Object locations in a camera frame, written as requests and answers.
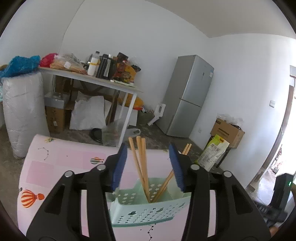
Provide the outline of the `black electric kettle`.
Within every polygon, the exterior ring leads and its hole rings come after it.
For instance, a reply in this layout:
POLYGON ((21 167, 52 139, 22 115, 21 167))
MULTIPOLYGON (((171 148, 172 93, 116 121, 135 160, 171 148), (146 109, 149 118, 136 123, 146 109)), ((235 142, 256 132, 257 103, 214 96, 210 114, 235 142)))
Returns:
POLYGON ((109 55, 103 54, 101 64, 102 64, 101 78, 111 80, 117 69, 116 61, 113 58, 111 58, 109 55))

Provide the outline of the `mint green utensil caddy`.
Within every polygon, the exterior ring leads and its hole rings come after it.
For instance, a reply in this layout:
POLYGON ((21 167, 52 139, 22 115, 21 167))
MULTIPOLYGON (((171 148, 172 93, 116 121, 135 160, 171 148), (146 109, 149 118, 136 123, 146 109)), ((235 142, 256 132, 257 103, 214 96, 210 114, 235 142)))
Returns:
POLYGON ((173 178, 156 202, 148 202, 140 180, 132 189, 116 189, 109 195, 112 226, 143 226, 172 220, 189 205, 191 193, 183 193, 173 178))

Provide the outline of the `red plastic bag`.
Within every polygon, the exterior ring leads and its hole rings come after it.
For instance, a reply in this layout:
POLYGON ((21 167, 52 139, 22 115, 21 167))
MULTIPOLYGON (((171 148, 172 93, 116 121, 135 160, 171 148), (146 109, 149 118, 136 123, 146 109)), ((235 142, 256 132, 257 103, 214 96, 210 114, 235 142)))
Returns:
POLYGON ((39 66, 49 68, 50 65, 53 63, 56 55, 58 55, 58 54, 57 53, 50 53, 50 54, 44 56, 41 59, 39 66))

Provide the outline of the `cardboard box under table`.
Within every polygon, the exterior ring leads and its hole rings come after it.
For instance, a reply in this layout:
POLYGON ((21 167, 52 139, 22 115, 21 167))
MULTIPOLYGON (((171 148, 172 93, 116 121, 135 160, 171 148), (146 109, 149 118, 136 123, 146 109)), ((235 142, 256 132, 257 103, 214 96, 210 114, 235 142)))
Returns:
POLYGON ((62 133, 65 129, 69 129, 70 110, 46 106, 45 111, 50 133, 62 133))

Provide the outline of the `white pillow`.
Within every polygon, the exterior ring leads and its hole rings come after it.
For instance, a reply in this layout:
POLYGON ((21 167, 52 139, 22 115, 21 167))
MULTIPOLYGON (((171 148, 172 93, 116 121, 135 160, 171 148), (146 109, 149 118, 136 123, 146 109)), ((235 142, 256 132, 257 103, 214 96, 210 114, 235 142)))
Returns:
POLYGON ((88 96, 79 91, 71 113, 69 129, 81 131, 105 126, 104 97, 88 96))

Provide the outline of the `grey wrapped mattress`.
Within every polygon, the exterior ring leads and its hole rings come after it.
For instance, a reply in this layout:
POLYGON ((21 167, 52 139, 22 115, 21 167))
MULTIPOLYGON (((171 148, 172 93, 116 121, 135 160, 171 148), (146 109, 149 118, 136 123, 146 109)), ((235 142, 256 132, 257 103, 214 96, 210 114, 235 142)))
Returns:
POLYGON ((24 158, 35 135, 50 135, 41 72, 3 78, 3 108, 13 155, 24 158))

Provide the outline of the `white side table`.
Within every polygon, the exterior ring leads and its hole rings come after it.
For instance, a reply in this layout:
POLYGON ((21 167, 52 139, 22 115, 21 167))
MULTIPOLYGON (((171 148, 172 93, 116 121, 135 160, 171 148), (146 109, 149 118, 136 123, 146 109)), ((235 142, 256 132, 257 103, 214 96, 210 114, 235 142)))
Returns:
POLYGON ((52 69, 52 68, 46 68, 46 67, 39 67, 38 69, 42 73, 67 77, 67 78, 70 78, 70 79, 75 79, 75 80, 79 80, 79 81, 82 81, 82 82, 96 84, 96 85, 99 85, 99 86, 103 86, 103 87, 107 87, 107 88, 110 88, 110 89, 125 92, 125 97, 124 97, 124 100, 123 100, 123 103, 122 103, 122 106, 121 106, 119 118, 121 118, 121 116, 122 116, 123 108, 125 106, 128 94, 131 94, 132 99, 131 99, 131 102, 130 102, 130 105, 129 105, 129 108, 128 108, 127 115, 125 117, 125 121, 124 121, 122 130, 121 130, 121 134, 120 134, 120 138, 119 138, 119 141, 118 141, 118 144, 117 144, 117 147, 121 146, 121 144, 123 142, 123 138, 125 136, 127 126, 129 124, 129 121, 130 121, 130 116, 132 114, 132 109, 133 109, 135 100, 137 98, 137 94, 142 93, 141 90, 139 90, 137 87, 134 87, 134 86, 127 86, 127 85, 124 85, 124 84, 121 84, 121 83, 112 82, 112 81, 106 80, 106 79, 96 78, 94 76, 83 75, 83 74, 79 74, 79 73, 76 73, 76 72, 59 70, 59 69, 52 69))

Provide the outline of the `blue plastic bag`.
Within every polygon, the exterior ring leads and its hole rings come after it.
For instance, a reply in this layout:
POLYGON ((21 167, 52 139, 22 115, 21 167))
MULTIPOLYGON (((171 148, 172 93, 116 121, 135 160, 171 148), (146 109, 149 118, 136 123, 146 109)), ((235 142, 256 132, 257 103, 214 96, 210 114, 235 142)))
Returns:
POLYGON ((15 56, 6 68, 1 70, 1 78, 15 77, 31 73, 39 67, 40 61, 41 57, 39 55, 35 55, 30 58, 15 56))

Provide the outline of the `clear plastic bag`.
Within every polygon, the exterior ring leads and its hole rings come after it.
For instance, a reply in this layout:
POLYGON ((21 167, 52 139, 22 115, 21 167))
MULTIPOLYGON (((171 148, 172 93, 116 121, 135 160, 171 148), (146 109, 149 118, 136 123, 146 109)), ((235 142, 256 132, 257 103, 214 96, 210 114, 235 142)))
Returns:
MULTIPOLYGON (((115 147, 118 145, 124 123, 125 118, 120 118, 102 129, 102 143, 104 146, 115 147)), ((129 137, 135 138, 138 135, 140 135, 140 129, 127 128, 123 141, 126 142, 129 137)))

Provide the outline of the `rice bag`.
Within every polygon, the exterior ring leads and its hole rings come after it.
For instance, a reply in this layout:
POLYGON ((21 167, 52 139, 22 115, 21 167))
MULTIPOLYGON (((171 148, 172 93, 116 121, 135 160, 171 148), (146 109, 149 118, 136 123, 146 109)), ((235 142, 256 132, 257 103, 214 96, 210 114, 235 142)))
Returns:
POLYGON ((209 172, 228 146, 229 142, 219 135, 215 135, 194 163, 209 172))

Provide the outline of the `white plastic bottle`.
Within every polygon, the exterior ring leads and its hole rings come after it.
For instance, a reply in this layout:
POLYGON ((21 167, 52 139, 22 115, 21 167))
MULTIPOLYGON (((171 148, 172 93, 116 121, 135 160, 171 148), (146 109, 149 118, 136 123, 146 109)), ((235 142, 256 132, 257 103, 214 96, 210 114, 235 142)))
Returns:
POLYGON ((89 76, 94 76, 94 73, 95 73, 95 70, 96 70, 96 67, 98 65, 98 62, 99 62, 99 51, 96 51, 94 54, 92 54, 91 56, 91 59, 89 61, 89 67, 88 67, 88 70, 87 70, 87 74, 89 76))

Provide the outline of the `snack packages pile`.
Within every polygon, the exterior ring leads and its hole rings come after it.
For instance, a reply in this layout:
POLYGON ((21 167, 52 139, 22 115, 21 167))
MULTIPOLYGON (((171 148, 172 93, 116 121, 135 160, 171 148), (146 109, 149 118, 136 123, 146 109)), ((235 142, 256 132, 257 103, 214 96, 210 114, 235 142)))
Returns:
POLYGON ((133 86, 136 74, 142 70, 140 66, 129 60, 128 56, 121 52, 113 59, 116 61, 116 72, 113 79, 133 86))

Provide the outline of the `yellow plastic bag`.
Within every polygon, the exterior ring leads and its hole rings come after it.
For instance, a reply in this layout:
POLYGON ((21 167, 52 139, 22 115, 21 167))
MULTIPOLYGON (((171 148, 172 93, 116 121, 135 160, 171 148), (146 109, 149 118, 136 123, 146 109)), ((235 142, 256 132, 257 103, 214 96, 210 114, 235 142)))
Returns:
MULTIPOLYGON (((118 98, 118 103, 120 105, 122 105, 124 99, 125 99, 124 97, 123 98, 119 97, 118 98)), ((128 94, 127 99, 125 101, 125 107, 129 107, 130 106, 131 100, 132 100, 132 94, 128 94)), ((135 110, 142 110, 143 105, 144 105, 143 100, 140 99, 139 97, 136 97, 135 102, 134 102, 134 105, 133 105, 133 109, 135 109, 135 110)))

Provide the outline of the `black thermos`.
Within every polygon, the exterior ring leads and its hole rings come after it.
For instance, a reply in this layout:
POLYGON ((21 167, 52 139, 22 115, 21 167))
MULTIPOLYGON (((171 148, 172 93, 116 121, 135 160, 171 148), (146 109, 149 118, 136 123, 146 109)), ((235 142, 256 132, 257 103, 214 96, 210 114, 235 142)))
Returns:
POLYGON ((106 78, 105 71, 107 68, 108 58, 109 56, 107 54, 103 54, 102 56, 100 56, 100 63, 99 63, 97 74, 96 74, 97 78, 101 78, 101 79, 106 78))

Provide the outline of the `pink balloon tablecloth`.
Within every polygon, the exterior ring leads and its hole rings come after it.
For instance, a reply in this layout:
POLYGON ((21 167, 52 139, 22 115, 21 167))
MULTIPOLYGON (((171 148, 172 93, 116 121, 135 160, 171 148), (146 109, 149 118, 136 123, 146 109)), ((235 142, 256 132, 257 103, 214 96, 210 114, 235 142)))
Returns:
MULTIPOLYGON (((174 144, 169 156, 178 186, 191 192, 182 240, 208 240, 210 218, 209 174, 174 144)), ((127 146, 88 172, 65 172, 38 209, 28 240, 115 240, 106 194, 119 186, 127 159, 127 146)))

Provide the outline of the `bag of bread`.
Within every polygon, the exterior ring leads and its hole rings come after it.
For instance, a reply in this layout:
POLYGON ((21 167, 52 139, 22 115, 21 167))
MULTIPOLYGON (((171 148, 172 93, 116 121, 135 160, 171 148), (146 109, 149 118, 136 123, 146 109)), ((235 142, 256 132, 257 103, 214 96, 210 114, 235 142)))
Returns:
POLYGON ((86 74, 83 64, 81 64, 73 53, 56 55, 50 64, 50 68, 86 74))

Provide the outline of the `grey refrigerator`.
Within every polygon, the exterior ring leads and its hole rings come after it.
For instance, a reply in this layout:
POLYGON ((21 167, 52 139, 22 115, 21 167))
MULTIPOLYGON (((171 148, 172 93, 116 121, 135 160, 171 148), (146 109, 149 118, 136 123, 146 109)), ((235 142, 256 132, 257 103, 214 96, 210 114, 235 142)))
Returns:
POLYGON ((214 68, 198 55, 180 56, 166 90, 163 116, 156 125, 172 137, 188 138, 210 88, 214 68))

